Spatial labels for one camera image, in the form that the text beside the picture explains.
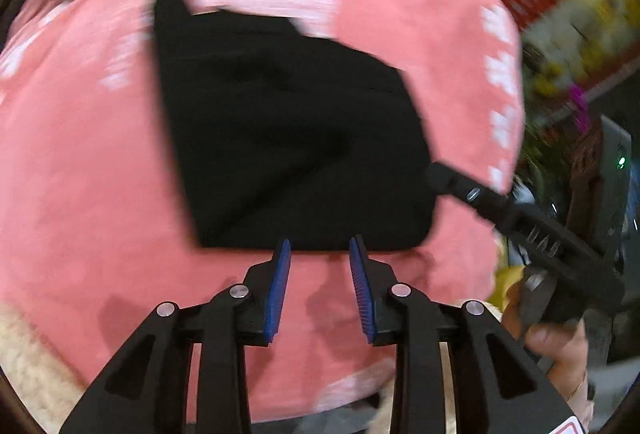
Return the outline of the person's right hand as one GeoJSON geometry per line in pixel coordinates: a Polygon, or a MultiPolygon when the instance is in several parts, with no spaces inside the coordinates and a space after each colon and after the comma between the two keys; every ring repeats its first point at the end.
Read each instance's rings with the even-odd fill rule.
{"type": "Polygon", "coordinates": [[[548,379],[566,400],[582,427],[588,430],[594,406],[593,401],[588,398],[589,344],[585,325],[582,321],[575,328],[561,327],[558,324],[535,324],[524,331],[518,318],[521,286],[519,281],[506,292],[508,305],[502,314],[501,323],[515,339],[523,340],[532,353],[553,360],[547,373],[548,379]]]}

